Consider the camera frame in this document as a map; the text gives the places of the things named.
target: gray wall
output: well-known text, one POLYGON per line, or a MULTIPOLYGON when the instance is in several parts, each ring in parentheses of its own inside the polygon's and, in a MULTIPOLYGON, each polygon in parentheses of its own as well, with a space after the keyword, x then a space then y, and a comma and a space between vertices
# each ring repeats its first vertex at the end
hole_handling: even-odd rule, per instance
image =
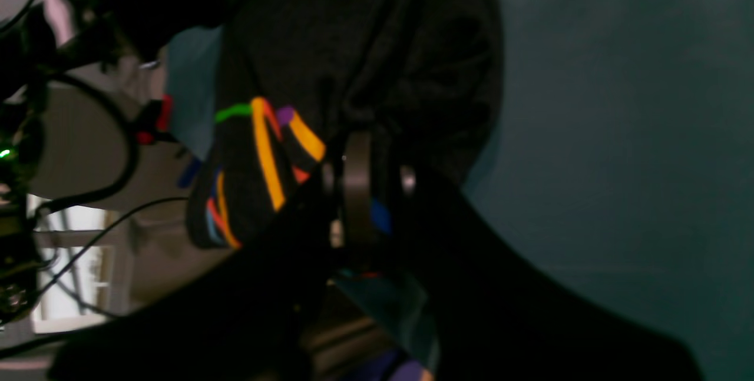
POLYGON ((754 379, 754 0, 503 0, 467 193, 566 286, 754 379))

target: green stripe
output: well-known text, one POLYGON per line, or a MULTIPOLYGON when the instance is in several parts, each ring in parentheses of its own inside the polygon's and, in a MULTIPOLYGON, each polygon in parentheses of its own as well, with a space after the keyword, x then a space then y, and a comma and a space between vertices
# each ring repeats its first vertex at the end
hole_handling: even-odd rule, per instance
POLYGON ((215 123, 222 123, 232 116, 248 116, 251 115, 251 105, 248 104, 236 104, 232 105, 228 109, 220 110, 215 113, 215 123))

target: teal wall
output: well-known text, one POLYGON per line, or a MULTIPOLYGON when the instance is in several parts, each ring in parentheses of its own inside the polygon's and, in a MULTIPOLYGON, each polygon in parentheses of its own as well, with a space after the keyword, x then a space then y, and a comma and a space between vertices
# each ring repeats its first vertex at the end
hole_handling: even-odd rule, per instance
POLYGON ((754 379, 754 0, 502 0, 466 192, 566 286, 754 379))

